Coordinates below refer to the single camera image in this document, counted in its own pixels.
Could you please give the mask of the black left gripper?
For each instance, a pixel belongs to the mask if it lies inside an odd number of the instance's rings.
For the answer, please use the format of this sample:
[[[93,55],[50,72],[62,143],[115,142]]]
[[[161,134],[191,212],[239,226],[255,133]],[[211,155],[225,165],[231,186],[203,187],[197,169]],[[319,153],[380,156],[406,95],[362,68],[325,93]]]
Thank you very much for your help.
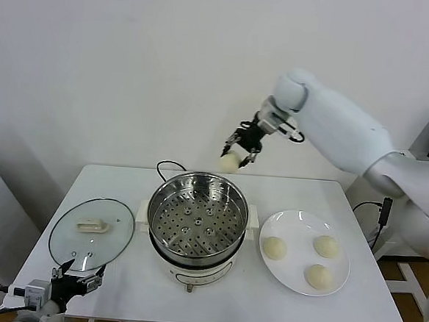
[[[72,259],[64,262],[58,268],[52,268],[50,299],[58,306],[67,305],[74,296],[84,296],[102,286],[105,265],[102,265],[93,275],[69,276],[65,273],[71,268],[74,261],[75,259]]]

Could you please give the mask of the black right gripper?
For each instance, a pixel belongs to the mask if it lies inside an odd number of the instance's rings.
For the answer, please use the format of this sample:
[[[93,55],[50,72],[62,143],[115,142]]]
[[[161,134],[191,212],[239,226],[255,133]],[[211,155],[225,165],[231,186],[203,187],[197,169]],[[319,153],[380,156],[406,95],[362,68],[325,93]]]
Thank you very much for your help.
[[[259,127],[258,114],[255,113],[252,121],[241,121],[240,127],[225,141],[221,156],[227,155],[231,147],[238,143],[243,149],[250,149],[249,154],[240,162],[243,168],[249,163],[254,163],[259,150],[262,149],[262,138],[267,134]]]

